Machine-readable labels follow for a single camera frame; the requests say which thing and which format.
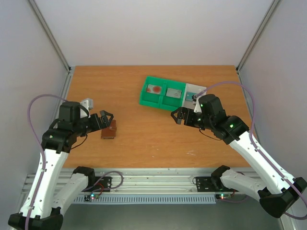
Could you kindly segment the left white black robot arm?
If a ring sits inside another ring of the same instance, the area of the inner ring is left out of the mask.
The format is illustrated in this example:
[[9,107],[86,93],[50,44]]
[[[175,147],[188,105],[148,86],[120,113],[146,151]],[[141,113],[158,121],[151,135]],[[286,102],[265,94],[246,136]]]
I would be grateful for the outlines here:
[[77,167],[71,180],[54,196],[57,180],[64,162],[78,137],[108,128],[113,114],[100,111],[90,114],[79,102],[63,102],[59,116],[39,142],[42,155],[28,198],[18,213],[11,214],[9,226],[17,230],[59,230],[64,213],[82,191],[96,187],[94,169]]

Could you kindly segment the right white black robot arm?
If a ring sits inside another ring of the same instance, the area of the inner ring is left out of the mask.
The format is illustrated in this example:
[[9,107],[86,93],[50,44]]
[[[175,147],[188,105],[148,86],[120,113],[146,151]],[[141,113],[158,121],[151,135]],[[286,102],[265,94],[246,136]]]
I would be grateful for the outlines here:
[[255,180],[222,165],[211,174],[212,186],[220,191],[234,189],[254,198],[274,218],[286,214],[306,189],[306,180],[282,169],[241,118],[226,114],[217,96],[201,96],[197,106],[197,110],[179,107],[171,116],[177,124],[212,131],[216,138],[238,152],[260,177]]

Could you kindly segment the brown leather card holder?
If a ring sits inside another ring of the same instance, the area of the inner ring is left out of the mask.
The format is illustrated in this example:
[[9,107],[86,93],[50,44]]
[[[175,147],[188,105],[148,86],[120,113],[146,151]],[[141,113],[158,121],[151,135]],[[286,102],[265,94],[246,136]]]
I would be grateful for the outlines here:
[[101,130],[101,139],[114,139],[117,132],[116,120],[112,120],[109,127]]

